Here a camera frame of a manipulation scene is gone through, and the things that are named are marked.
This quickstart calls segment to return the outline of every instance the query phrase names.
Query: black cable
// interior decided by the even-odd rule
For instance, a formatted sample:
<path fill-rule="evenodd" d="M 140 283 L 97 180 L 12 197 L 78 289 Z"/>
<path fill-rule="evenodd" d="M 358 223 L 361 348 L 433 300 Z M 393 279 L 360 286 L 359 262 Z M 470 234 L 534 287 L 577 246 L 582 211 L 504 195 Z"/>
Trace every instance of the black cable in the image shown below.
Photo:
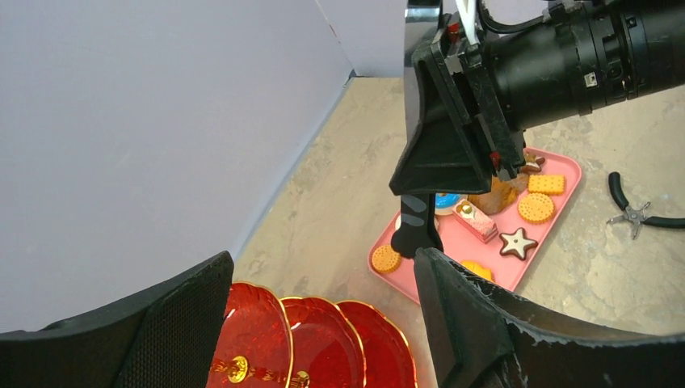
<path fill-rule="evenodd" d="M 481 24 L 483 25 L 483 28 L 490 30 L 496 34 L 515 34 L 516 32 L 527 30 L 528 28 L 535 27 L 536 25 L 543 22 L 543 17 L 538 16 L 537 18 L 519 24 L 509 25 L 499 23 L 496 20 L 494 20 L 492 16 L 490 16 L 490 12 L 485 7 L 484 1 L 485 0 L 477 1 L 478 15 L 481 20 Z"/>

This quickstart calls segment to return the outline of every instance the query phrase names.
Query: star-shaped cookie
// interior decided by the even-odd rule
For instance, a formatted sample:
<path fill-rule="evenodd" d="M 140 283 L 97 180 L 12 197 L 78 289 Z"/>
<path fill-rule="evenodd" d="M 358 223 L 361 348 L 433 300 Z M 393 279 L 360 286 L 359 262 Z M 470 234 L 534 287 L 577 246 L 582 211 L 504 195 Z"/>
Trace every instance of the star-shaped cookie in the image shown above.
<path fill-rule="evenodd" d="M 526 238 L 526 230 L 524 228 L 519 228 L 513 234 L 502 233 L 499 235 L 499 238 L 504 243 L 499 254 L 502 256 L 516 256 L 519 260 L 525 260 L 528 251 L 538 245 L 537 241 Z"/>

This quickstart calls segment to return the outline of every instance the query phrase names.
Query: black mesh fabric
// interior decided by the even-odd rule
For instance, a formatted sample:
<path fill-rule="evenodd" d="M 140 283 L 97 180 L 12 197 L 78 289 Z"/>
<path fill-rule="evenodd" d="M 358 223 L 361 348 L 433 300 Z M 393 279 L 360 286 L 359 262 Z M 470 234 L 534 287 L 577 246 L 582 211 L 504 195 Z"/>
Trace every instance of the black mesh fabric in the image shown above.
<path fill-rule="evenodd" d="M 204 387 L 223 324 L 227 285 L 223 276 L 203 276 L 152 306 L 114 387 Z"/>
<path fill-rule="evenodd" d="M 0 387 L 204 388 L 232 276 L 222 252 L 41 331 L 0 334 Z"/>

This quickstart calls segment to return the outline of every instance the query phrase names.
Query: white cable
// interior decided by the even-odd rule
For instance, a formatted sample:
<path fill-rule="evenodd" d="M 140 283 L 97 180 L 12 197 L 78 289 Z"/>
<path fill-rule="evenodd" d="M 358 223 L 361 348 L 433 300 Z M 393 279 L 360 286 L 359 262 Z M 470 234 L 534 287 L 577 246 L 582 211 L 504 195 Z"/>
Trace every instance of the white cable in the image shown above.
<path fill-rule="evenodd" d="M 478 35 L 476 35 L 476 0 L 456 0 L 456 9 L 459 11 L 466 39 L 470 44 L 479 43 Z"/>

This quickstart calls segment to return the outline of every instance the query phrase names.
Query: pink tray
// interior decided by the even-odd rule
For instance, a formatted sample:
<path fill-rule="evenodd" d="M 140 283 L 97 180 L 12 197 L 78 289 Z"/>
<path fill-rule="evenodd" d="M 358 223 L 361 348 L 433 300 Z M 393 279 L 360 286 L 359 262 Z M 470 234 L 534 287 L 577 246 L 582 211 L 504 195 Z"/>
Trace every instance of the pink tray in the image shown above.
<path fill-rule="evenodd" d="M 489 268 L 493 272 L 495 283 L 512 292 L 521 281 L 521 278 L 523 278 L 523 274 L 526 273 L 528 266 L 535 259 L 538 250 L 544 244 L 547 234 L 557 222 L 559 215 L 564 210 L 582 178 L 582 170 L 573 159 L 534 148 L 529 148 L 528 150 L 547 159 L 547 162 L 542 167 L 543 174 L 563 175 L 566 177 L 566 192 L 563 196 L 552 197 L 557 214 L 550 222 L 542 225 L 531 225 L 525 222 L 519 215 L 517 209 L 518 201 L 502 213 L 492 216 L 497 222 L 500 233 L 514 233 L 519 227 L 523 227 L 528 238 L 532 238 L 540 243 L 537 248 L 528 252 L 526 261 L 521 261 L 514 256 L 501 256 L 499 254 L 499 250 L 502 248 L 502 240 L 500 238 L 495 237 L 489 243 L 484 244 L 460 225 L 454 216 L 438 217 L 440 222 L 438 231 L 443 240 L 445 254 L 458 262 L 471 260 L 483 267 Z M 519 199 L 523 198 L 526 193 L 527 191 L 522 193 Z M 393 220 L 369 251 L 368 267 L 379 278 L 418 303 L 413 260 L 403 259 L 400 268 L 387 275 L 379 274 L 371 266 L 371 257 L 374 250 L 381 245 L 390 244 L 390 239 L 395 232 L 395 220 L 398 216 L 399 213 L 393 217 Z"/>

